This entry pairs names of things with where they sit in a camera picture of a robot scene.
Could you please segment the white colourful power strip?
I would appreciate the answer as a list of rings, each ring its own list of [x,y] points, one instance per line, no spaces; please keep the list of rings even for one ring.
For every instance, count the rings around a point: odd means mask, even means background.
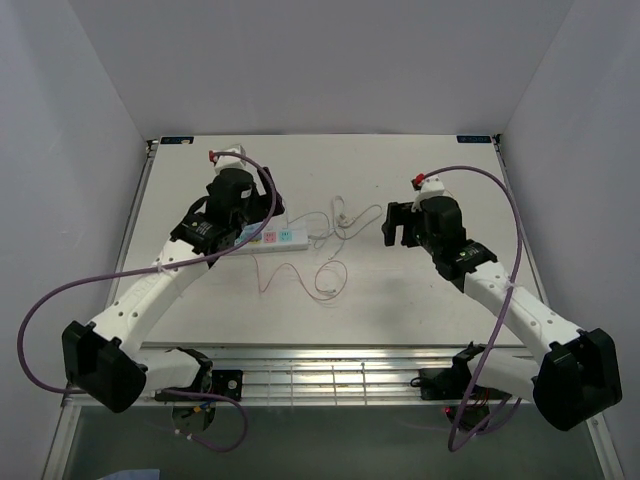
[[[250,242],[231,252],[231,255],[258,255],[304,251],[310,247],[306,225],[290,227],[284,224],[269,224]]]

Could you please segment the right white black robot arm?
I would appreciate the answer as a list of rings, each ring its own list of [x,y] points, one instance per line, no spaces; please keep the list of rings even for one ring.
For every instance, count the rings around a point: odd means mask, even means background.
[[[437,272],[494,315],[527,348],[528,360],[470,343],[450,367],[421,371],[424,399],[474,397],[500,391],[533,403],[560,431],[618,404],[623,397],[616,347],[600,328],[587,331],[511,283],[497,256],[466,235],[458,203],[430,196],[418,204],[391,202],[381,228],[384,243],[421,247]]]

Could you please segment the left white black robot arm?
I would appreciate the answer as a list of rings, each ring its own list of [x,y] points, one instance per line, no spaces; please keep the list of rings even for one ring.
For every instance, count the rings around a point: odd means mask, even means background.
[[[200,352],[174,348],[143,354],[140,349],[171,305],[214,265],[216,253],[233,247],[246,226],[283,214],[280,198],[257,190],[268,179],[252,175],[241,160],[216,166],[206,196],[171,231],[151,273],[86,324],[72,322],[63,331],[70,383],[114,413],[144,393],[177,389],[197,400],[210,392],[212,363]]]

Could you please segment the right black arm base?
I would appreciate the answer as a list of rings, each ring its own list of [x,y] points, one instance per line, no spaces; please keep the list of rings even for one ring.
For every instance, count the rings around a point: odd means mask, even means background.
[[[410,386],[420,390],[422,400],[461,400],[485,349],[484,344],[471,342],[452,358],[449,367],[419,369]],[[477,396],[481,400],[530,400],[535,371],[533,361],[492,349],[471,390],[472,400]]]

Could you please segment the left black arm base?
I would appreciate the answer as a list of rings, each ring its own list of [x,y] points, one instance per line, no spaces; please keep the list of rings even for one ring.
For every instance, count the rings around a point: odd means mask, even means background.
[[[211,358],[194,349],[168,350],[160,359],[169,364],[153,371],[161,375],[160,388],[154,393],[156,401],[207,401],[204,394],[215,394],[235,401],[242,398],[243,370],[217,369]]]

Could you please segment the right blue corner label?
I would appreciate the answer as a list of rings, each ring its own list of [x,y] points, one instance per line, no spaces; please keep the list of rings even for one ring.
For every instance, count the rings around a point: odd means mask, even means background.
[[[492,144],[490,135],[457,135],[456,140],[460,144]]]

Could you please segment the blue corner label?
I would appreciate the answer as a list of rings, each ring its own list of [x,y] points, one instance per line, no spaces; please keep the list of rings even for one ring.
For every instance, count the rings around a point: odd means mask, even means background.
[[[193,136],[163,136],[161,145],[190,145],[194,142]]]
[[[460,144],[492,144],[490,135],[457,135],[456,140]]]

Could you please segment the left blue corner label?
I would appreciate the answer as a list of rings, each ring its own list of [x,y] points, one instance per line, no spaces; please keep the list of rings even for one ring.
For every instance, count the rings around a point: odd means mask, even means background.
[[[194,142],[193,136],[163,136],[161,145],[190,145]]]

